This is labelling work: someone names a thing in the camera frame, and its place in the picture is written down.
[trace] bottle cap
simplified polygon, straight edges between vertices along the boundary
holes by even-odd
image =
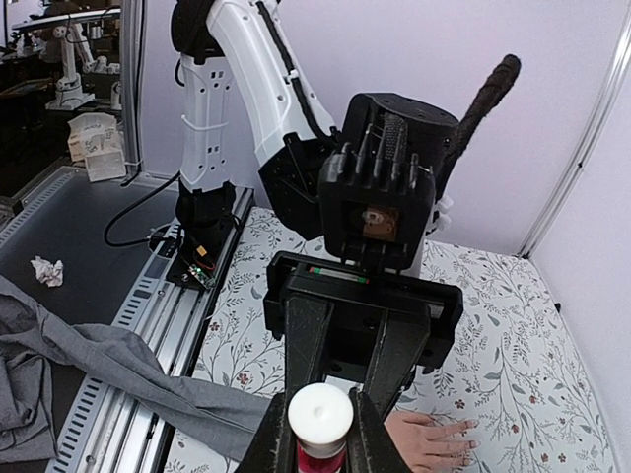
[[[353,404],[348,395],[330,384],[304,387],[289,404],[289,425],[312,458],[331,458],[346,443],[353,424]]]

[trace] gray cloth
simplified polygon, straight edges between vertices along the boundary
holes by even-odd
[[[226,386],[167,376],[136,334],[96,324],[71,327],[0,276],[0,463],[55,455],[48,360],[122,389],[237,461],[268,406]]]

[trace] crumpled tissue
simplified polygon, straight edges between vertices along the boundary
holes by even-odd
[[[49,288],[58,288],[63,284],[63,263],[61,261],[57,261],[53,265],[50,261],[36,256],[31,261],[31,265],[35,269],[37,280],[42,284]]]

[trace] bottle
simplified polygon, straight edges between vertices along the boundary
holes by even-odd
[[[348,395],[330,384],[310,384],[289,404],[289,425],[298,438],[299,473],[338,473],[353,424]]]

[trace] floral tablecloth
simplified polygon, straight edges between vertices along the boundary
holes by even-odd
[[[325,257],[269,211],[254,209],[199,355],[195,377],[270,397],[283,387],[283,345],[265,330],[265,268],[280,250]],[[615,471],[605,425],[561,316],[528,262],[427,242],[424,279],[458,285],[465,314],[444,367],[418,375],[398,409],[439,422],[479,419],[467,472]],[[237,467],[176,432],[166,473]]]

